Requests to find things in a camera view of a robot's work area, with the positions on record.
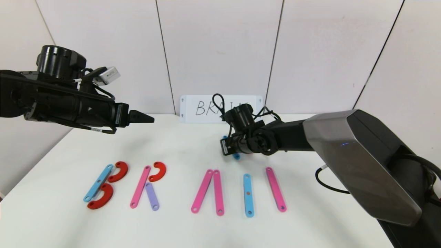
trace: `white connector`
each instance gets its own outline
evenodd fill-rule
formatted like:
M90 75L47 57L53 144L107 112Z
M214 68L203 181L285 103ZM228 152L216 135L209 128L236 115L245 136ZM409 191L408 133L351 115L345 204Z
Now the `white connector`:
M115 67L109 67L107 71L101 73L98 77L93 78L93 82L98 86L108 85L121 75Z

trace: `pink bar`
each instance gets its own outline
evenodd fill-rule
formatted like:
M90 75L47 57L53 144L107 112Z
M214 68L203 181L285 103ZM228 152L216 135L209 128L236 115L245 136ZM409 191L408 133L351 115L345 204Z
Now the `pink bar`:
M199 187L199 191L194 199L193 205L191 206L191 212L194 214L199 212L201 208L202 201L204 200L205 193L207 193L208 186L210 186L211 177L213 176L212 170L207 170L205 173L204 179L202 180L201 187Z
M214 199L216 201L216 214L224 215L224 199L222 198L221 172L214 170Z
M265 169L266 175L268 176L269 185L271 185L271 190L273 191L274 199L276 200L277 208L280 212L286 211L286 204L283 200L282 192L280 191L279 184L277 183L276 175L271 167Z
M138 205L139 199L141 198L142 190L144 189L144 184L146 184L147 178L149 177L150 168L150 166L146 166L142 171L138 186L136 186L135 193L133 194L132 201L130 202L131 208L136 208L136 206Z

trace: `blue bar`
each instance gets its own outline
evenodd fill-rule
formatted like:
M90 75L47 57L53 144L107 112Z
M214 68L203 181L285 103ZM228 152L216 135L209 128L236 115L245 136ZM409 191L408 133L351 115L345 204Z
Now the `blue bar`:
M245 214L247 217L253 217L253 192L251 190L251 176L249 174L245 174L243 176L243 195L245 198Z
M84 197L83 201L88 203L97 194L98 189L100 189L101 185L107 180L107 177L112 172L112 168L113 168L113 165L108 165L108 166L106 166L106 168L104 168L103 172L101 172L101 175L93 183L93 185L90 188L89 192L87 192L87 194Z

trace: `blue piece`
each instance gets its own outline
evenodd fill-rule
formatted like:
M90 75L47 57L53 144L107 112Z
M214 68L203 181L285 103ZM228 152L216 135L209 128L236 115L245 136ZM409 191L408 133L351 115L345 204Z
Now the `blue piece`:
M150 205L152 206L153 211L159 209L158 198L156 198L155 191L153 190L153 185L151 183L146 183L145 185L147 196L149 197Z
M112 168L113 165L107 165L106 168L104 168L103 172L101 172L101 175L94 182L89 192L87 192L86 196L84 197L84 202L88 203L97 194L98 189L100 189L101 185L107 180L107 177L112 172Z
M235 159L235 160L239 160L240 159L240 154L238 154L238 153L234 153L234 154L232 154L233 155L233 158Z
M245 214L247 217L253 217L253 192L251 190L251 176L249 174L245 174L243 176L243 195L245 198Z

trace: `white wall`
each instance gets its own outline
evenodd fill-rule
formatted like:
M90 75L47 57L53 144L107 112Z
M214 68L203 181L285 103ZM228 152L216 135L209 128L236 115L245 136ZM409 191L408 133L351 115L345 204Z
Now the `white wall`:
M441 166L441 1L405 1L355 106ZM437 184L441 195L441 184Z
M158 1L176 112L186 94L265 98L282 0Z
M52 44L34 0L0 1L0 69L34 71L43 45ZM0 195L7 194L70 128L0 118Z
M401 0L286 0L266 105L277 113L351 109Z
M87 66L115 66L105 86L144 113L174 113L155 0L37 0L55 43Z

